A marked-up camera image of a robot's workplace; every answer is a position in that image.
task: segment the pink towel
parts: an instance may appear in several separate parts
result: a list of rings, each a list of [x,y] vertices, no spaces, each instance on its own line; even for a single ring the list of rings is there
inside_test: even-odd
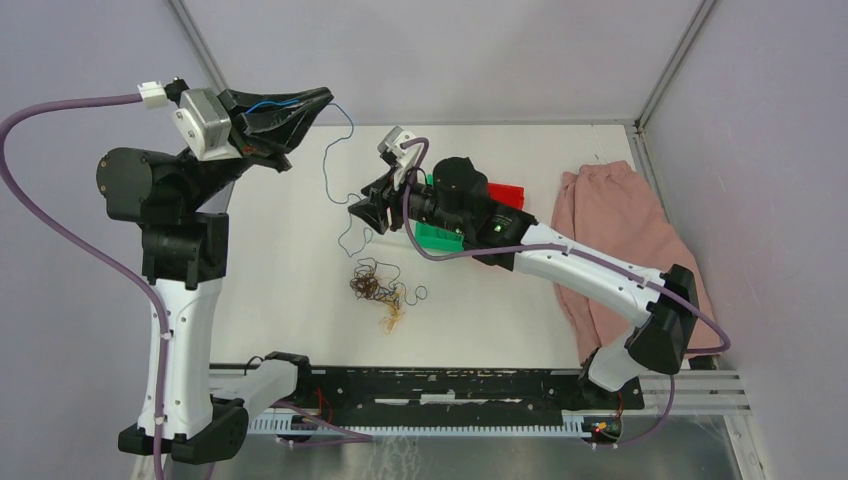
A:
[[[584,165],[580,173],[566,172],[554,206],[551,226],[563,235],[626,262],[667,271],[682,265],[695,274],[701,310],[712,318],[695,258],[665,220],[662,206],[651,187],[627,162]],[[615,340],[628,322],[604,305],[555,286],[563,312],[577,334],[577,348],[584,360],[596,348]],[[698,322],[690,348],[716,347],[719,339]]]

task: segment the green basket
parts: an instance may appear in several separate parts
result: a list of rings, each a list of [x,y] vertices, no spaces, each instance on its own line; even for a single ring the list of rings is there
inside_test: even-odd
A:
[[[427,175],[427,185],[433,184],[433,176]],[[415,239],[424,248],[442,250],[444,252],[461,252],[462,235],[447,230],[415,223]]]

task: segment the folded clothing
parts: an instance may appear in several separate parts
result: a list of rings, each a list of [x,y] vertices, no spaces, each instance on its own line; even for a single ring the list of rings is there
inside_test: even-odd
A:
[[[625,262],[662,271],[675,263],[688,268],[695,274],[700,309],[713,318],[695,257],[666,221],[651,187],[627,162],[584,165],[577,175],[564,173],[551,226]],[[559,285],[555,289],[563,312],[574,326],[581,360],[629,328],[627,320],[603,304]],[[719,343],[715,332],[698,322],[689,348]]]

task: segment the pink fabric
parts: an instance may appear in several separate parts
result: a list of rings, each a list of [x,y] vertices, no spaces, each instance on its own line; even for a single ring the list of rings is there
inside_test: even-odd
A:
[[[574,240],[626,262],[666,271],[682,265],[695,274],[701,310],[712,318],[712,307],[695,258],[665,220],[653,190],[627,162],[584,165],[580,173],[563,174],[551,226]],[[628,322],[604,305],[555,286],[563,312],[577,334],[581,360],[595,348],[621,335]],[[698,322],[690,348],[716,347],[718,336]]]

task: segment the blue string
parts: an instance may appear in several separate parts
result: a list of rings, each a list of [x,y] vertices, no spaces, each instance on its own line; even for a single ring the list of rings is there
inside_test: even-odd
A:
[[[267,107],[268,105],[276,105],[278,107],[287,107],[289,105],[294,105],[295,103],[300,102],[297,98],[293,98],[291,100],[286,100],[285,102],[272,102],[271,100],[263,100],[256,105],[247,109],[244,113],[251,113],[259,107]]]
[[[330,194],[330,177],[329,177],[329,175],[327,175],[327,156],[329,155],[330,148],[332,148],[333,145],[335,145],[339,142],[343,142],[345,140],[349,140],[351,137],[353,137],[355,127],[353,125],[353,119],[350,118],[350,115],[348,115],[347,112],[345,112],[342,107],[340,107],[336,103],[331,103],[330,105],[339,109],[339,111],[342,112],[342,115],[345,116],[348,123],[350,124],[350,133],[348,133],[346,136],[342,136],[342,137],[337,138],[336,140],[331,142],[329,145],[327,145],[326,148],[324,148],[324,158],[321,159],[321,171],[324,174],[324,193],[327,195],[327,199],[330,200],[330,202],[332,202],[333,204],[335,204],[335,205],[347,205],[347,204],[351,203],[351,199],[353,199],[353,201],[358,202],[359,200],[362,200],[362,197],[360,195],[356,194],[356,193],[348,193],[347,198],[345,198],[344,201],[339,201],[339,200],[336,200],[336,199],[333,198],[333,196]],[[345,235],[347,235],[347,233],[349,231],[351,231],[351,229],[353,229],[353,215],[350,214],[350,213],[348,213],[348,220],[349,221],[348,221],[347,229],[344,232],[342,232],[341,235],[339,235],[339,238],[336,240],[336,243],[338,243],[339,246],[342,247],[342,250],[344,250],[345,255],[347,255],[348,258],[353,258],[354,256],[361,253],[363,250],[365,250],[365,247],[374,238],[374,230],[371,230],[368,227],[363,228],[362,229],[362,238],[364,240],[364,243],[362,244],[362,248],[351,253],[351,251],[348,250],[347,247],[342,245],[342,238]]]

